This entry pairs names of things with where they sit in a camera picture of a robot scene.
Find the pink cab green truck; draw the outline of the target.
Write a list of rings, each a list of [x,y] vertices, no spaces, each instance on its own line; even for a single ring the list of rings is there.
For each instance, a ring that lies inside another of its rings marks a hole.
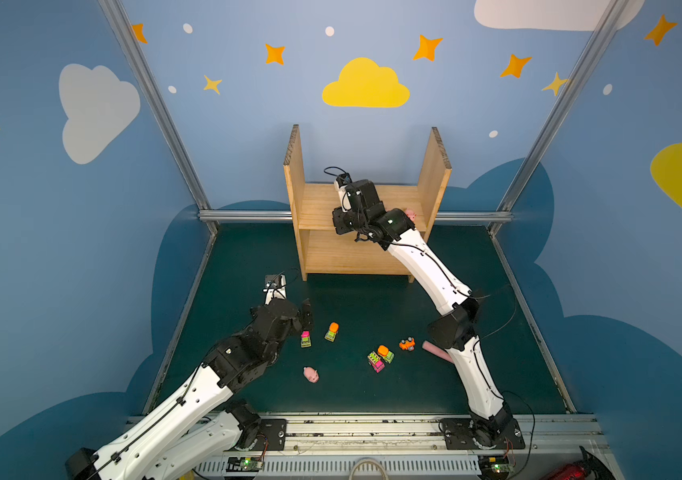
[[[310,348],[312,346],[311,333],[303,331],[300,336],[300,346],[302,348]]]

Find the orange cab green truck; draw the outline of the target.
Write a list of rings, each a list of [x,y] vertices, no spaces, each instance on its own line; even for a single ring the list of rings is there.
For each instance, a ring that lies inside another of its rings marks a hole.
[[[334,342],[336,340],[338,330],[339,330],[339,324],[336,322],[332,322],[328,327],[328,330],[324,336],[324,339],[329,341],[329,342]]]

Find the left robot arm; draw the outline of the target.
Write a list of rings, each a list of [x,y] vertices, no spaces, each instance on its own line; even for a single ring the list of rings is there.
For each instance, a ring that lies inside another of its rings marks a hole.
[[[218,341],[187,380],[130,430],[65,463],[71,479],[178,479],[216,453],[250,447],[258,414],[235,394],[273,365],[285,341],[312,329],[309,301],[275,297],[251,310],[251,322]]]

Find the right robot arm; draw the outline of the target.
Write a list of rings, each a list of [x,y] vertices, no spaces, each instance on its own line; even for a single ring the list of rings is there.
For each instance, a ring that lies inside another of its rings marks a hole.
[[[412,219],[388,210],[373,182],[347,173],[334,180],[340,206],[333,210],[336,233],[354,231],[358,241],[379,245],[398,260],[425,290],[440,317],[428,325],[433,343],[447,352],[466,391],[471,436],[481,448],[522,440],[519,424],[496,388],[477,332],[479,302],[433,253]]]

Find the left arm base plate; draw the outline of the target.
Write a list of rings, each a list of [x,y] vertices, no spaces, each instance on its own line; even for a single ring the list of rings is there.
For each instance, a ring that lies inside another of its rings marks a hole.
[[[244,451],[283,451],[286,438],[287,420],[266,418],[244,426],[235,448]]]

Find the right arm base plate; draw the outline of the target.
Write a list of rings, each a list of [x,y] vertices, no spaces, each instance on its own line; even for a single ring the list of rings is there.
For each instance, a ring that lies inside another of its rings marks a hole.
[[[524,435],[513,420],[503,431],[488,429],[472,418],[444,417],[438,421],[439,432],[448,450],[525,449]]]

